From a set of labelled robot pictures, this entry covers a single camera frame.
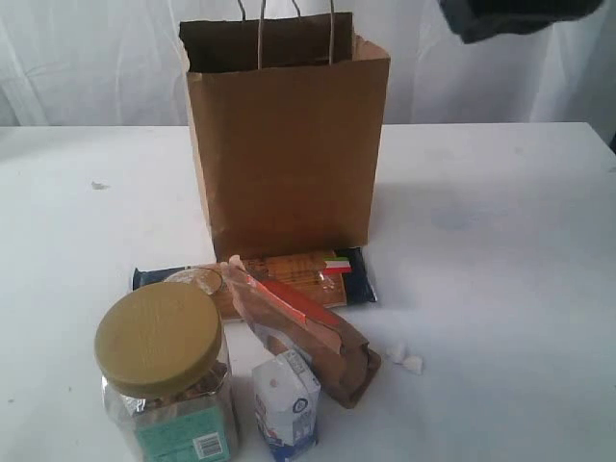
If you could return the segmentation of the small white blue carton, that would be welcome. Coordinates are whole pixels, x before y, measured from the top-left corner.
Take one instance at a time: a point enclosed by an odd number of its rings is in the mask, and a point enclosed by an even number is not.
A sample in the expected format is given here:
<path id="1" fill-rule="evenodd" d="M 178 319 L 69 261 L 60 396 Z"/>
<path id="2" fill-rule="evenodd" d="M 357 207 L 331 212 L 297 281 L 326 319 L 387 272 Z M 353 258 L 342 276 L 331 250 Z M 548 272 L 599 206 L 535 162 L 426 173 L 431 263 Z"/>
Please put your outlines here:
<path id="1" fill-rule="evenodd" d="M 293 461 L 318 443 L 321 384 L 301 355 L 289 349 L 252 370 L 259 430 L 276 461 Z"/>

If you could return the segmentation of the white crumpled bit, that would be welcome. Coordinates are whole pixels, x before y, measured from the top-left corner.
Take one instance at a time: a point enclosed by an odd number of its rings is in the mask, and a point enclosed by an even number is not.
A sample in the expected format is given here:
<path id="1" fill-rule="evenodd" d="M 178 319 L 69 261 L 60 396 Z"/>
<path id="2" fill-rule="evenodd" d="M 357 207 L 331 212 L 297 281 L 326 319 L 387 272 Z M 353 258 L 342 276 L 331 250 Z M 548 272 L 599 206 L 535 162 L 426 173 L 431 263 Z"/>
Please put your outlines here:
<path id="1" fill-rule="evenodd" d="M 419 355 L 409 355 L 401 363 L 409 372 L 415 375 L 422 375 L 424 371 L 424 360 Z"/>
<path id="2" fill-rule="evenodd" d="M 401 365 L 407 357 L 407 345 L 405 342 L 397 342 L 387 348 L 386 354 L 392 363 Z"/>

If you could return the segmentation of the white crumpled bit middle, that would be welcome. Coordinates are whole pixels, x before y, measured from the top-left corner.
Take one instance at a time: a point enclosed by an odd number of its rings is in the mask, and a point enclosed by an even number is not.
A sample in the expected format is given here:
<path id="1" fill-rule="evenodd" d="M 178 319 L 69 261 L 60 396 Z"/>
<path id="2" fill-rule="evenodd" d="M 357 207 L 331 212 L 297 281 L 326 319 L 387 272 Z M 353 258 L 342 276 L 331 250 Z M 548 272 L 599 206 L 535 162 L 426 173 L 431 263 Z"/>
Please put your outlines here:
<path id="1" fill-rule="evenodd" d="M 409 372 L 415 375 L 422 375 L 424 371 L 424 360 L 419 355 L 409 355 L 401 363 Z"/>

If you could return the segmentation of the brown paper bag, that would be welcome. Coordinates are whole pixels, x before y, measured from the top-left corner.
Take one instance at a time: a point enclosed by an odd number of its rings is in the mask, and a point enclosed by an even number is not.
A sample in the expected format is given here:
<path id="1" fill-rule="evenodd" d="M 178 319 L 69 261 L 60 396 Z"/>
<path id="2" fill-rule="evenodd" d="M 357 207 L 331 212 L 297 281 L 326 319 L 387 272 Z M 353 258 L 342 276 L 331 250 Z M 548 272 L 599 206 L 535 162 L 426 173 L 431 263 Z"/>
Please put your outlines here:
<path id="1" fill-rule="evenodd" d="M 185 21 L 179 38 L 216 257 L 365 245 L 389 54 L 336 9 Z"/>

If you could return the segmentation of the brown paper pouch orange label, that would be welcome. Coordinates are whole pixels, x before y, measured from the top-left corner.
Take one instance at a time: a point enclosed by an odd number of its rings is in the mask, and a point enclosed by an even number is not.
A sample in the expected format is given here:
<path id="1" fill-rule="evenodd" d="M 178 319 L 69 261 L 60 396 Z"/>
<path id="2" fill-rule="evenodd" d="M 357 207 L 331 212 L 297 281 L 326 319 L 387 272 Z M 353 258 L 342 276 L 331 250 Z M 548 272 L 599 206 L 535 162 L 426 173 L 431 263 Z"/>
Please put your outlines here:
<path id="1" fill-rule="evenodd" d="M 368 339 L 291 285 L 248 270 L 235 255 L 220 264 L 234 308 L 274 355 L 296 351 L 324 391 L 354 408 L 381 365 Z"/>

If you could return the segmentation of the small white paper scrap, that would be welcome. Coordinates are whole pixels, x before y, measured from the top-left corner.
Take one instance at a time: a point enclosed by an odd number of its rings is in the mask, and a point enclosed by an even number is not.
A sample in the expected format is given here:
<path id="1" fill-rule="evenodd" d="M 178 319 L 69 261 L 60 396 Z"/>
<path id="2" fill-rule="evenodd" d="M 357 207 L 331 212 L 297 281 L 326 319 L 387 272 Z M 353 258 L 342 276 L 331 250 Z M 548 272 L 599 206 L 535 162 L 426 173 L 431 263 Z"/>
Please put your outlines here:
<path id="1" fill-rule="evenodd" d="M 90 183 L 91 187 L 95 190 L 95 191 L 105 191 L 107 190 L 110 186 L 104 183 L 98 183 L 98 182 L 94 182 L 92 181 Z"/>

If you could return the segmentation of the spaghetti packet blue orange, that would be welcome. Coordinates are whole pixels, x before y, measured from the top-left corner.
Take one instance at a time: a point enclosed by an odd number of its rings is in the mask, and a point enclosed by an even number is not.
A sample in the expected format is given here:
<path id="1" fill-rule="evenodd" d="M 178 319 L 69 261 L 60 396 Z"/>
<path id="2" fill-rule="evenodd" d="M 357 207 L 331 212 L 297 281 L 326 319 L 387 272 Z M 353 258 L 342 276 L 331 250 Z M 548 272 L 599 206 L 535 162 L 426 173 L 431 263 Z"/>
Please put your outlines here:
<path id="1" fill-rule="evenodd" d="M 249 271 L 288 284 L 328 309 L 377 301 L 359 247 L 244 259 L 243 263 Z M 213 299 L 225 321 L 241 317 L 233 306 L 218 263 L 148 271 L 135 269 L 132 289 L 161 282 L 194 285 Z"/>

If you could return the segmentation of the clear jar gold lid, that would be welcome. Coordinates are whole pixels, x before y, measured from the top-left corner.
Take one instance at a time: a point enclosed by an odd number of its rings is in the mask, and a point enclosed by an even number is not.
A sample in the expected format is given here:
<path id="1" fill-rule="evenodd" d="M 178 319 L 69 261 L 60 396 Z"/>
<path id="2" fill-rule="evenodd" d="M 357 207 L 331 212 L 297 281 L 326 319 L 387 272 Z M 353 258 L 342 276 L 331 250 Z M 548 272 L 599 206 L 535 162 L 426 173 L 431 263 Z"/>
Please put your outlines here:
<path id="1" fill-rule="evenodd" d="M 228 461 L 239 447 L 232 369 L 213 300 L 186 283 L 143 286 L 99 323 L 104 407 L 137 461 Z"/>

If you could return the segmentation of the white crumpled bit left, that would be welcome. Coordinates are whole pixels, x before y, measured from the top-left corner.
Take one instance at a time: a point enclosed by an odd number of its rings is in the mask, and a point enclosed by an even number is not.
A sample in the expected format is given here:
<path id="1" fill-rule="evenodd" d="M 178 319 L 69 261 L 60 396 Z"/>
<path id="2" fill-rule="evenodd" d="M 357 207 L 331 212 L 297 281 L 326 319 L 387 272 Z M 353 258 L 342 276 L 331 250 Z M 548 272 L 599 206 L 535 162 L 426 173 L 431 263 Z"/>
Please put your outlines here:
<path id="1" fill-rule="evenodd" d="M 407 345 L 405 342 L 397 342 L 387 348 L 386 354 L 392 363 L 401 365 L 407 357 Z"/>

